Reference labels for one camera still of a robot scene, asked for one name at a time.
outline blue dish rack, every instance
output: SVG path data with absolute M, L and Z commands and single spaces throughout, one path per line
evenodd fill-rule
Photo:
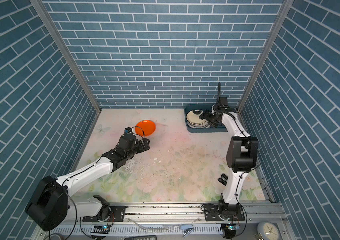
M 221 124 L 220 126 L 218 126 L 217 128 L 214 127 L 210 127 L 210 128 L 191 128 L 187 125 L 187 119 L 186 119 L 186 115 L 188 112 L 192 111 L 192 110 L 205 110 L 205 109 L 209 109 L 211 110 L 211 107 L 213 106 L 212 103 L 210 104 L 191 104 L 191 105 L 187 105 L 185 107 L 185 124 L 187 127 L 187 131 L 189 132 L 227 132 L 226 127 Z

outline metal rail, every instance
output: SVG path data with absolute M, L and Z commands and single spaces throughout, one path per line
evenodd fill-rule
M 237 112 L 240 113 L 244 107 L 244 104 L 246 103 L 247 98 L 249 97 L 249 94 L 251 92 L 251 89 L 253 88 L 255 81 L 257 80 L 258 75 L 260 74 L 260 71 L 265 63 L 265 60 L 267 58 L 267 55 L 270 52 L 270 49 L 273 46 L 273 43 L 275 39 L 277 38 L 278 32 L 281 29 L 281 26 L 283 24 L 283 21 L 285 20 L 290 7 L 292 6 L 294 0 L 285 0 L 281 6 L 280 11 L 278 12 L 277 18 L 275 19 L 275 22 L 272 26 L 272 29 L 270 30 L 269 37 L 266 40 L 265 46 L 262 49 L 262 52 L 259 56 L 259 59 L 257 61 L 257 64 L 254 67 L 253 72 L 251 73 L 249 82 L 243 92 L 242 98 L 238 104 Z
M 94 106 L 97 113 L 100 113 L 101 108 L 94 94 L 91 92 L 89 86 L 87 85 L 85 78 L 83 77 L 78 65 L 76 64 L 74 58 L 72 57 L 70 51 L 68 50 L 67 45 L 63 41 L 62 36 L 60 35 L 57 27 L 55 26 L 50 14 L 47 12 L 47 9 L 44 6 L 42 0 L 30 0 L 30 2 L 35 8 L 35 11 L 38 13 L 40 19 L 47 28 L 48 32 L 50 33 L 52 39 L 54 40 L 60 52 L 62 53 L 63 57 L 66 59 L 67 64 L 73 71 L 77 81 L 82 86 L 91 104 Z

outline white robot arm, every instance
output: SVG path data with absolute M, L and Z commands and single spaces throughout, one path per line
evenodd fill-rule
M 109 174 L 131 159 L 135 154 L 147 151 L 150 141 L 143 137 L 138 140 L 131 127 L 119 138 L 114 149 L 102 154 L 93 163 L 67 175 L 43 178 L 28 202 L 26 213 L 44 230 L 50 231 L 61 222 L 75 217 L 96 216 L 100 222 L 110 217 L 110 204 L 101 196 L 95 195 L 82 202 L 74 203 L 71 196 L 79 189 Z
M 226 162 L 231 169 L 229 176 L 221 175 L 219 182 L 226 186 L 218 201 L 218 212 L 222 218 L 231 218 L 242 212 L 239 194 L 247 174 L 257 164 L 258 139 L 250 136 L 239 121 L 238 114 L 228 106 L 227 98 L 221 97 L 221 85 L 218 84 L 218 97 L 211 110 L 206 109 L 199 116 L 206 119 L 211 127 L 223 124 L 230 134 L 230 144 L 226 154 Z
M 225 125 L 231 137 L 226 162 L 232 171 L 229 176 L 219 179 L 226 188 L 218 202 L 219 215 L 230 218 L 241 212 L 238 198 L 244 178 L 256 165 L 258 140 L 244 130 L 235 110 L 227 105 L 227 98 L 220 97 L 220 84 L 217 103 L 199 118 L 206 119 L 212 127 Z M 76 203 L 71 196 L 97 178 L 117 170 L 134 154 L 147 151 L 149 143 L 146 138 L 138 140 L 131 134 L 131 128 L 125 128 L 117 146 L 102 154 L 97 161 L 56 179 L 51 176 L 43 178 L 26 206 L 26 213 L 44 231 L 76 217 L 96 217 L 100 222 L 107 220 L 110 204 L 101 196 L 95 195 Z

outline table surface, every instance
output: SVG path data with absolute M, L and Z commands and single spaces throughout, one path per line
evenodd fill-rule
M 75 199 L 100 195 L 109 202 L 216 201 L 225 186 L 217 179 L 228 175 L 227 132 L 187 131 L 183 109 L 104 109 L 85 147 L 77 169 L 114 148 L 126 127 L 152 120 L 150 150 L 136 154 L 115 172 L 83 187 Z M 249 173 L 240 200 L 265 200 L 257 174 Z

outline white clock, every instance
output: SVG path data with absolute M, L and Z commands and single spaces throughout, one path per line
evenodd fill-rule
M 278 228 L 270 222 L 260 222 L 257 232 L 262 240 L 280 240 Z

